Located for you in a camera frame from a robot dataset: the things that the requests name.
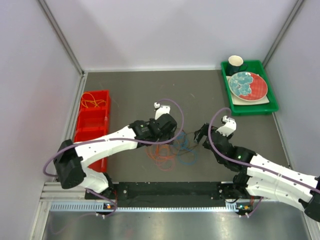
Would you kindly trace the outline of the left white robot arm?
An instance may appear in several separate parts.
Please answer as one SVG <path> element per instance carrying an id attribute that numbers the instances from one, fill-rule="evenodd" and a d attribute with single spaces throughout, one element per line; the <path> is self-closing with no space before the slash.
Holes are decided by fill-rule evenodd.
<path id="1" fill-rule="evenodd" d="M 53 163 L 64 190 L 82 187 L 109 198 L 114 185 L 107 173 L 90 168 L 93 163 L 111 155 L 155 144 L 168 144 L 177 129 L 170 114 L 170 106 L 159 105 L 155 117 L 148 121 L 136 120 L 122 129 L 90 141 L 73 143 L 65 140 Z"/>

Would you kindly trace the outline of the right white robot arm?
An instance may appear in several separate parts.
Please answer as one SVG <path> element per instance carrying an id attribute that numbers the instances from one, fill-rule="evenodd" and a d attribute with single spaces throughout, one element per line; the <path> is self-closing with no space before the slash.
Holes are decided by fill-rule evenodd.
<path id="1" fill-rule="evenodd" d="M 203 147 L 213 152 L 217 162 L 236 172 L 231 196 L 240 199 L 260 197 L 275 200 L 304 212 L 314 221 L 320 220 L 320 179 L 276 164 L 229 140 L 237 129 L 233 118 L 224 116 L 222 126 L 205 123 L 194 133 L 194 141 L 204 140 Z"/>

